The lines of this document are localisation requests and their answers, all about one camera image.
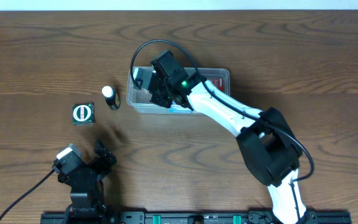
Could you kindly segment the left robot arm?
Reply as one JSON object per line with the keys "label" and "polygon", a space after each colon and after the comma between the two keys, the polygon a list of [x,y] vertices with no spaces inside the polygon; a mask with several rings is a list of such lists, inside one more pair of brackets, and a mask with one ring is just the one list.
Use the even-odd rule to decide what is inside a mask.
{"label": "left robot arm", "polygon": [[69,144],[59,152],[52,169],[58,181],[71,187],[71,212],[66,212],[64,223],[111,223],[112,212],[104,199],[103,179],[117,162],[114,154],[97,140],[96,157],[89,163],[81,158],[81,152]]}

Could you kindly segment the blue fever patch box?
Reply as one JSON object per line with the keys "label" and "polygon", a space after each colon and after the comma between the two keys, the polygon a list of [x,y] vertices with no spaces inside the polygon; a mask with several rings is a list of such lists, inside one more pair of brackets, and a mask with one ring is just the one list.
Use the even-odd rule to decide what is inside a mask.
{"label": "blue fever patch box", "polygon": [[184,108],[180,105],[172,105],[169,109],[170,113],[193,113],[189,108]]}

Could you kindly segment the dark bottle white cap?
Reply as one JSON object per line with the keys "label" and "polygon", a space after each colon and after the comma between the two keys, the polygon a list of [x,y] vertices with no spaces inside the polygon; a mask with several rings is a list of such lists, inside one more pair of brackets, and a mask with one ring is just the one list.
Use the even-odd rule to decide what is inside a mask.
{"label": "dark bottle white cap", "polygon": [[104,86],[101,91],[110,109],[118,110],[121,105],[121,99],[117,91],[112,86]]}

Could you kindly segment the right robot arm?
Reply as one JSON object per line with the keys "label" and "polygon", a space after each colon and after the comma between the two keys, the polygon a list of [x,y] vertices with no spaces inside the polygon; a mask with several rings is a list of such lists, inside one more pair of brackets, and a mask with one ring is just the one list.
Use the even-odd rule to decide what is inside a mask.
{"label": "right robot arm", "polygon": [[236,138],[250,173],[267,186],[273,202],[273,215],[282,223],[305,223],[306,206],[298,182],[299,158],[310,158],[285,118],[275,108],[267,111],[244,105],[219,90],[199,71],[184,68],[171,71],[153,69],[136,82],[148,90],[153,104],[172,104],[204,114]]}

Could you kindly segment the red white medicine box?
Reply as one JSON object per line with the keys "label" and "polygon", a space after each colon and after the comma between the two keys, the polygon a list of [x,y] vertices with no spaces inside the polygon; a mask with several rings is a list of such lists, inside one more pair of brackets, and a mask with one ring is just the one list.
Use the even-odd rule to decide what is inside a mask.
{"label": "red white medicine box", "polygon": [[221,92],[225,92],[225,82],[223,78],[212,78],[209,80],[218,90],[220,90]]}

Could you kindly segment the white green medicine box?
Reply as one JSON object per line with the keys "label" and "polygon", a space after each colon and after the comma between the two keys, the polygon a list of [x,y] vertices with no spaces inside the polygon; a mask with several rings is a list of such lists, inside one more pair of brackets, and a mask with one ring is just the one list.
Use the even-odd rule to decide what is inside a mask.
{"label": "white green medicine box", "polygon": [[133,70],[134,85],[137,89],[149,89],[150,83],[155,75],[154,71],[148,68],[137,67]]}

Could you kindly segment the green Zam-Buk ointment box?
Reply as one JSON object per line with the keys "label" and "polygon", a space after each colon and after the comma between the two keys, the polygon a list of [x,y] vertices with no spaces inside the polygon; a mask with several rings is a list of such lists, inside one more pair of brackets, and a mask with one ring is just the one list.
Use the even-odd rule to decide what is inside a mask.
{"label": "green Zam-Buk ointment box", "polygon": [[72,119],[75,126],[82,126],[87,124],[94,124],[94,104],[80,104],[73,105]]}

